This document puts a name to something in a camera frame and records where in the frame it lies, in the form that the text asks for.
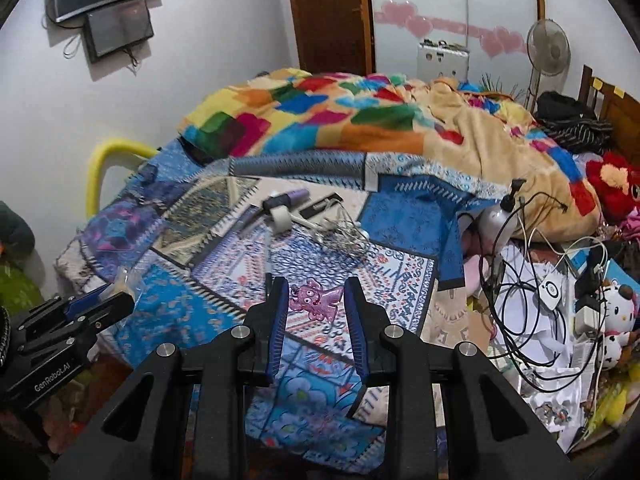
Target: fan head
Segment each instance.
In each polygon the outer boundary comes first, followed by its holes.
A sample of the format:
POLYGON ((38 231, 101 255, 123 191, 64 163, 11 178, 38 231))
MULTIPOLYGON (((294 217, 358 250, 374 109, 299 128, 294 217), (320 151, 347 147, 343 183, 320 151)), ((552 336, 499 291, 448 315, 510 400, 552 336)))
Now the fan head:
POLYGON ((533 67, 546 76, 569 66, 571 50, 564 30, 553 20, 537 20, 527 35, 527 52, 533 67))

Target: red plush toy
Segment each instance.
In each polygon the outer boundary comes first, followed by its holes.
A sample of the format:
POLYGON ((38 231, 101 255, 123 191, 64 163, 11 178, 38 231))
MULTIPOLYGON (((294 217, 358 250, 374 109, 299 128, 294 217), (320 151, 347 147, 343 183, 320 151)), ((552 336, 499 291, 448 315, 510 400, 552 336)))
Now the red plush toy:
POLYGON ((606 152, 602 162, 587 162, 587 179, 595 188, 607 219, 622 222, 640 205, 640 169, 622 155, 606 152))

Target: patchwork bedspread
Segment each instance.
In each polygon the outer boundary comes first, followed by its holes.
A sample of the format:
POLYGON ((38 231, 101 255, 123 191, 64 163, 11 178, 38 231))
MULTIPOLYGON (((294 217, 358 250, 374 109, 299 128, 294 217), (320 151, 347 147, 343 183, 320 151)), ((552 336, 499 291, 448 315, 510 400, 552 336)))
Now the patchwork bedspread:
MULTIPOLYGON (((467 337, 465 305, 438 306, 436 290, 464 284, 457 213, 492 205, 505 189, 416 155, 312 151, 226 158, 203 169, 175 140, 88 222, 56 269, 85 292, 112 281, 119 266, 140 270, 145 286, 134 313, 101 334, 103 346, 133 366, 162 342, 208 342, 264 299, 266 226, 239 239, 239 221, 270 194, 300 187, 312 202, 337 193, 372 246, 357 259, 324 250, 295 226, 272 240, 276 275, 334 292, 357 276, 392 322, 446 346, 467 337)), ((388 392, 362 387, 341 294, 332 298, 333 319, 289 312, 280 371, 274 385, 258 389, 246 432, 366 473, 383 459, 388 392)))
POLYGON ((571 155, 510 99, 458 91, 404 76, 311 75, 279 70, 210 95, 180 128, 215 156, 274 155, 309 149, 396 152, 484 182, 526 179, 527 226, 551 241, 593 233, 600 205, 571 155))

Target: metal screw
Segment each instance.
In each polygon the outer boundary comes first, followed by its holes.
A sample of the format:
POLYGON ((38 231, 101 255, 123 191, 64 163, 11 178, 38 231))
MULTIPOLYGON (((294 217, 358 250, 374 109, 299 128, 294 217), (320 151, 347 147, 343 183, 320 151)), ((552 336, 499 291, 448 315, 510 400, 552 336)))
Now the metal screw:
POLYGON ((156 348, 156 354, 160 357, 169 357, 175 352, 175 345, 173 343, 162 343, 156 348))
POLYGON ((401 326, 388 325, 387 327, 385 327, 385 335, 392 339, 398 339, 399 337, 402 337, 403 333, 404 329, 401 326))
POLYGON ((231 329, 231 335, 236 339, 244 339, 251 333, 247 325, 237 325, 231 329))
POLYGON ((460 343, 460 346, 458 347, 458 351, 462 355, 471 357, 472 355, 476 355, 476 353, 478 353, 478 347, 473 343, 470 343, 469 341, 465 341, 463 343, 460 343))

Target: yellow tube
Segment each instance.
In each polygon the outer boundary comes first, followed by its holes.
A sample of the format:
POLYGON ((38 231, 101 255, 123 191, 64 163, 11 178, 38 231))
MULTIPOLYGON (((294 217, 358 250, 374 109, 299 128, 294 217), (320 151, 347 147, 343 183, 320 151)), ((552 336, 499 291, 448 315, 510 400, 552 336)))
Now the yellow tube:
POLYGON ((142 158, 151 158, 158 154, 158 150, 129 139, 109 139, 95 148, 89 158, 89 173, 86 183, 85 211, 87 219, 94 216, 100 209, 102 166, 107 157, 114 153, 132 153, 142 158))

